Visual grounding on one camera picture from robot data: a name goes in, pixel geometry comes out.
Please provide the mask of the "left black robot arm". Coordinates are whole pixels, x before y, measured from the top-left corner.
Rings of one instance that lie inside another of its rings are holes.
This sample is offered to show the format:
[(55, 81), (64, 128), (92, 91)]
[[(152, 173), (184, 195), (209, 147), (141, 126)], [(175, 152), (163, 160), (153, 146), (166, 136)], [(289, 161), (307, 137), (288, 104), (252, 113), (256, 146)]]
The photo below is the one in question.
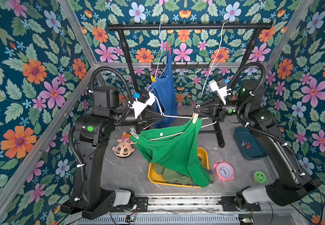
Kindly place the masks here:
[(142, 112), (133, 112), (131, 91), (127, 91), (127, 103), (124, 111), (120, 112), (119, 94), (117, 87), (107, 86), (96, 88), (94, 81), (102, 71), (110, 71), (123, 79), (114, 68), (98, 67), (92, 72), (90, 79), (93, 93), (92, 113), (77, 119), (68, 133), (69, 146), (77, 162), (74, 188), (69, 200), (61, 205), (61, 212), (66, 214), (82, 213), (86, 219), (95, 219), (113, 208), (135, 211), (136, 201), (133, 190), (120, 188), (107, 190), (100, 186), (101, 172), (105, 151), (109, 145), (111, 133), (118, 126), (134, 126), (140, 133), (143, 129), (162, 120), (163, 116), (149, 108)]

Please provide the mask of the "pink wire hanger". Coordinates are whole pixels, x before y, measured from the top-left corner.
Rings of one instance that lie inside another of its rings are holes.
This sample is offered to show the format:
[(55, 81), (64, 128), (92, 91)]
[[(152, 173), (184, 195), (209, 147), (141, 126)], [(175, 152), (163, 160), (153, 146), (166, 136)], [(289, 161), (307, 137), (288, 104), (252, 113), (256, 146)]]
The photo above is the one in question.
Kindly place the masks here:
[[(166, 117), (169, 117), (169, 118), (170, 117), (171, 118), (177, 118), (177, 119), (189, 119), (189, 120), (192, 121), (192, 117), (184, 117), (184, 116), (166, 116)], [(159, 136), (157, 136), (156, 138), (150, 139), (150, 141), (154, 141), (154, 140), (158, 140), (158, 139), (162, 139), (162, 138), (167, 138), (167, 137), (171, 137), (171, 136), (181, 135), (181, 134), (184, 133), (184, 131), (179, 132), (179, 133), (174, 133), (174, 134), (170, 132), (170, 133), (168, 133), (168, 135), (164, 135), (162, 131), (160, 133), (159, 132), (157, 132), (157, 133), (159, 134)], [(130, 139), (132, 141), (132, 144), (136, 144), (135, 142), (133, 142), (133, 140), (135, 140), (135, 137), (133, 137), (131, 135)]]

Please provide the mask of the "grey clothespin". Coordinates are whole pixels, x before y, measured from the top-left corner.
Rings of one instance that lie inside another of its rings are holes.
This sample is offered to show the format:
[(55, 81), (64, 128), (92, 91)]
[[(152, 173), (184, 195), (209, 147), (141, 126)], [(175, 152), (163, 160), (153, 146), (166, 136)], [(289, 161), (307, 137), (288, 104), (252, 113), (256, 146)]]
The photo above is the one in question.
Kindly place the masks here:
[(134, 128), (130, 129), (130, 134), (135, 137), (135, 139), (139, 139), (138, 134), (136, 133), (136, 130)]

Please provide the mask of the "olive green tank top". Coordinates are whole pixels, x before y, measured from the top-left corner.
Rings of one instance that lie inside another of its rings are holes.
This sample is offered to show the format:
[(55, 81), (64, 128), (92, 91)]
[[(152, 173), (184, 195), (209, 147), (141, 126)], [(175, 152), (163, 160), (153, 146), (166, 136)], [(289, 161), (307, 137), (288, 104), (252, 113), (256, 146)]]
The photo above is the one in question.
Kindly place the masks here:
[[(203, 159), (201, 157), (198, 157), (200, 165), (203, 167), (203, 169), (206, 171), (206, 173), (209, 176), (210, 179), (210, 184), (214, 183), (214, 178), (213, 178), (213, 171), (208, 170), (204, 163)], [(193, 183), (193, 180), (189, 176), (185, 176), (181, 173), (178, 173), (176, 171), (167, 169), (159, 164), (155, 164), (155, 172), (158, 175), (161, 175), (162, 178), (168, 183), (168, 184), (177, 184), (177, 185), (186, 185), (186, 186), (191, 186), (191, 187), (197, 187), (195, 183)]]

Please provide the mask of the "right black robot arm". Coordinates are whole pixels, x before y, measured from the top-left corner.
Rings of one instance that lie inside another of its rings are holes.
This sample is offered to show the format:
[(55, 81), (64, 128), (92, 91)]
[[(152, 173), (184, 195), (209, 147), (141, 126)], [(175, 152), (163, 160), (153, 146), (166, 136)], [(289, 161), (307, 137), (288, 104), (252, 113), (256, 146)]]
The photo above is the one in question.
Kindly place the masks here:
[[(238, 90), (236, 100), (229, 97), (235, 88), (240, 73), (249, 67), (261, 71), (258, 80), (245, 80)], [(248, 63), (237, 71), (231, 80), (222, 78), (209, 82), (210, 90), (217, 96), (204, 102), (194, 112), (214, 121), (214, 126), (227, 116), (235, 115), (238, 122), (247, 128), (260, 143), (270, 158), (278, 178), (271, 184), (245, 187), (236, 193), (233, 204), (243, 211), (258, 202), (273, 202), (279, 206), (291, 205), (316, 190), (321, 181), (311, 176), (298, 161), (292, 146), (283, 139), (278, 121), (271, 111), (262, 108), (260, 100), (265, 93), (266, 68), (259, 62)]]

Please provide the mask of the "white wire hanger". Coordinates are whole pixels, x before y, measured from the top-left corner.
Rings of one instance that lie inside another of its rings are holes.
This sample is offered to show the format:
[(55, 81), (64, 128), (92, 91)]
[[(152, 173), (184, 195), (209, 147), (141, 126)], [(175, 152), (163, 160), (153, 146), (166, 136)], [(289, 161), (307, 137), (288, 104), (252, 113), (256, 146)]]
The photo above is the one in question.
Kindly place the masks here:
[(212, 69), (215, 68), (214, 65), (216, 64), (216, 59), (217, 59), (217, 57), (218, 57), (218, 55), (219, 55), (219, 52), (220, 52), (220, 49), (221, 49), (221, 46), (222, 46), (222, 41), (223, 41), (222, 31), (224, 30), (224, 26), (225, 26), (225, 24), (226, 24), (226, 22), (224, 22), (224, 23), (222, 24), (222, 27), (221, 27), (221, 31), (220, 31), (220, 42), (219, 42), (219, 46), (218, 46), (218, 48), (217, 48), (217, 52), (216, 52), (216, 54), (215, 54), (216, 56), (215, 56), (213, 62), (210, 64), (209, 68), (207, 69), (207, 77), (206, 77), (206, 79), (205, 79), (205, 82), (204, 82), (204, 85), (203, 85), (203, 88), (202, 88), (202, 92), (201, 92), (202, 95), (203, 95), (203, 93), (204, 93), (204, 90), (205, 90), (205, 87), (206, 87), (206, 84), (207, 84), (208, 78), (209, 78), (209, 76), (210, 76), (210, 72), (212, 71)]

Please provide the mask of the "beige clothespin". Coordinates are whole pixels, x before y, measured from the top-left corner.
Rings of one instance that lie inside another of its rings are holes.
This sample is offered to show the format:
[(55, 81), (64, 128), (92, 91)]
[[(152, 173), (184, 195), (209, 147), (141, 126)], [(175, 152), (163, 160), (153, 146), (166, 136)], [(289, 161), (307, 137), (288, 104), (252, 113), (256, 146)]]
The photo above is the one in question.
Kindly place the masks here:
[(198, 115), (197, 113), (194, 113), (194, 114), (192, 115), (192, 123), (193, 123), (193, 124), (196, 124), (198, 118), (199, 118), (199, 115)]

